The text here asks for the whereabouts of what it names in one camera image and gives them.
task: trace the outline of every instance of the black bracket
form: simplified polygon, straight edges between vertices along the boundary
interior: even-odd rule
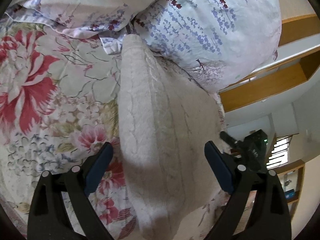
[[[225,132],[220,137],[241,157],[222,154],[212,141],[205,144],[205,156],[221,188],[231,194],[205,240],[291,240],[291,218],[281,183],[276,172],[268,171],[263,163],[266,148],[261,141],[267,135],[259,130],[244,141]],[[233,235],[252,190],[257,194],[246,229]]]
[[[84,164],[61,174],[44,171],[34,192],[28,218],[28,240],[113,240],[100,221],[88,195],[95,192],[113,157],[105,143]],[[86,236],[76,233],[70,223],[61,192],[69,194],[74,212]]]

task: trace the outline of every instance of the white ceiling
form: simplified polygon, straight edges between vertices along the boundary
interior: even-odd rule
[[[307,82],[291,88],[278,95],[271,96],[267,100],[253,103],[226,113],[225,122],[228,127],[247,123],[278,110],[279,108],[292,103],[308,91],[317,81],[320,80],[320,68]]]

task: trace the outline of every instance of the white knit pillow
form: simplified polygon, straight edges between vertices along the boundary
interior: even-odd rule
[[[145,239],[170,240],[183,217],[206,204],[220,186],[204,144],[221,148],[213,98],[181,74],[162,68],[140,37],[124,38],[119,133],[124,174]]]

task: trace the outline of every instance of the white wall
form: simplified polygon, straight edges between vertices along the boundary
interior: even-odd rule
[[[253,120],[248,123],[228,127],[228,133],[237,140],[243,140],[244,137],[250,134],[250,131],[262,129],[267,135],[271,133],[271,125],[268,116]]]
[[[299,131],[320,142],[320,81],[293,103]]]
[[[291,221],[292,239],[308,223],[320,203],[320,155],[306,162],[302,190]]]
[[[293,102],[299,134],[292,137],[289,163],[320,152],[320,81]]]
[[[283,20],[314,13],[308,0],[279,0],[279,3]]]
[[[272,112],[272,119],[277,137],[299,132],[292,104],[287,104],[277,111]]]

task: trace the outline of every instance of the floral bedspread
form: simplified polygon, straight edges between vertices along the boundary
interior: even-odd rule
[[[73,39],[44,25],[0,20],[0,202],[24,236],[41,173],[81,165],[109,141],[113,161],[89,200],[114,239],[142,239],[121,162],[120,63],[97,36]],[[83,233],[68,194],[63,198],[71,224]],[[186,233],[187,239],[203,239],[227,199],[220,192],[195,211],[189,219],[195,229],[175,239]]]

